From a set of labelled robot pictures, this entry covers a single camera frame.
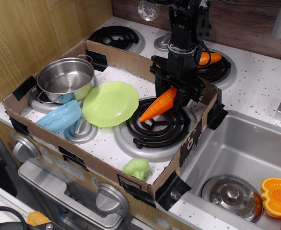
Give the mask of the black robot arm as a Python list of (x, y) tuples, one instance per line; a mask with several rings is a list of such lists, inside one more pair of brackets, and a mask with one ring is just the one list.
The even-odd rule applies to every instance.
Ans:
[(190, 100), (202, 99), (204, 83), (197, 69), (207, 47), (204, 40), (210, 36), (209, 0), (155, 0), (157, 5), (169, 7), (171, 38), (168, 57), (152, 56), (151, 73), (155, 75), (155, 93), (161, 96), (170, 87), (176, 88), (174, 109), (180, 110)]

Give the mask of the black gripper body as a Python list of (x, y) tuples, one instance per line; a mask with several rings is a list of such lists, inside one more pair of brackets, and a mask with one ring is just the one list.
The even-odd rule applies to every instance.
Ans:
[(202, 48), (197, 47), (193, 52), (168, 52), (168, 57), (152, 56), (150, 72), (155, 76), (164, 76), (169, 84), (177, 90), (183, 87), (192, 88), (194, 101), (202, 99), (204, 83), (197, 74)]

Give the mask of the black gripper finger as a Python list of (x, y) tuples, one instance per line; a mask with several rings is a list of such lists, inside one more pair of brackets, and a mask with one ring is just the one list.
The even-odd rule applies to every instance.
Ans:
[(174, 98), (174, 110), (180, 110), (193, 98), (192, 88), (183, 87), (176, 91)]
[(164, 76), (155, 77), (155, 95), (156, 97), (160, 97), (165, 91), (167, 91), (171, 85), (169, 81)]

